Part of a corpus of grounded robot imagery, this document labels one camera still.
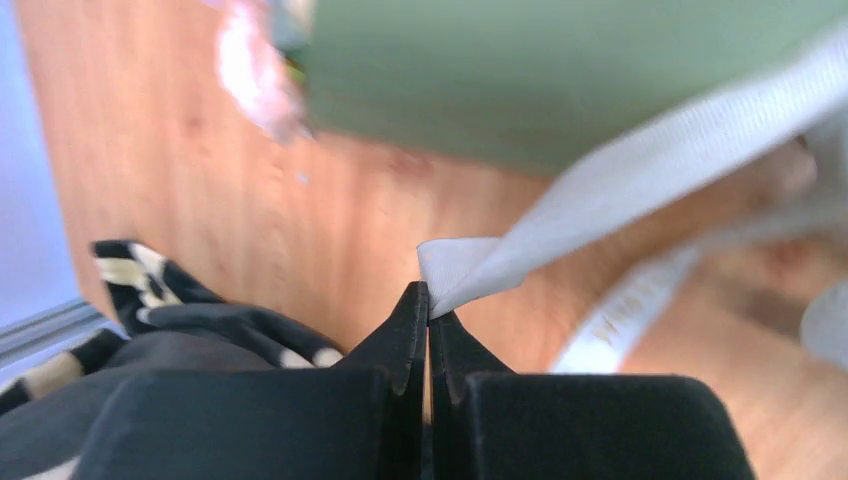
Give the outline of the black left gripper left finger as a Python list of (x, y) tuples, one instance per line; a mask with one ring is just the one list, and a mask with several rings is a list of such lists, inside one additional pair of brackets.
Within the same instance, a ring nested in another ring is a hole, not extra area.
[(417, 479), (429, 307), (422, 282), (328, 368), (161, 372), (124, 382), (76, 479)]

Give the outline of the pink fake flower bunch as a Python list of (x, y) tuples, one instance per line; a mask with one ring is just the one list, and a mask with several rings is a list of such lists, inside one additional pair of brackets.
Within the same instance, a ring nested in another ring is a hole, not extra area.
[(279, 143), (311, 139), (304, 54), (313, 1), (224, 1), (216, 40), (219, 82), (241, 113)]

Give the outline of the green and peach wrapping paper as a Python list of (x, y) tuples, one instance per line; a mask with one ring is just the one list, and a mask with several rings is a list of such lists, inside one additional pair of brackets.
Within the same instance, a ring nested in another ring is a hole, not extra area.
[(554, 172), (786, 61), (843, 1), (276, 1), (310, 127)]

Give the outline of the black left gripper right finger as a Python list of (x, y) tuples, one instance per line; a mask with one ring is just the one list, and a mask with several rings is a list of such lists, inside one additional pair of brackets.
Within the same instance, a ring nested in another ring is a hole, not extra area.
[(438, 479), (751, 479), (724, 404), (677, 375), (519, 374), (429, 324)]

